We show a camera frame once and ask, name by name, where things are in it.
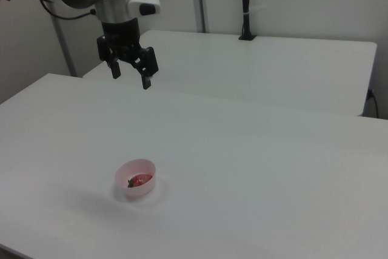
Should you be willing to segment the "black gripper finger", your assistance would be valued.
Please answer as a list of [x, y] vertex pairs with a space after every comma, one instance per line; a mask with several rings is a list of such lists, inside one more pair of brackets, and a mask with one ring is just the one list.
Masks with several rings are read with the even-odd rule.
[[121, 76], [118, 57], [110, 47], [105, 36], [97, 39], [98, 54], [101, 61], [105, 61], [112, 72], [112, 77], [117, 79]]
[[152, 85], [152, 76], [159, 70], [154, 49], [152, 47], [141, 48], [132, 66], [141, 75], [142, 88], [147, 90]]

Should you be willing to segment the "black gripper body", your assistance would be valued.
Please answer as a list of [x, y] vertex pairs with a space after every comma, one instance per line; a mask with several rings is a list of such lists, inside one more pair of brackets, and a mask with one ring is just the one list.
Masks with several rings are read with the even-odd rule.
[[102, 23], [108, 47], [120, 60], [137, 60], [141, 46], [138, 19], [122, 23]]

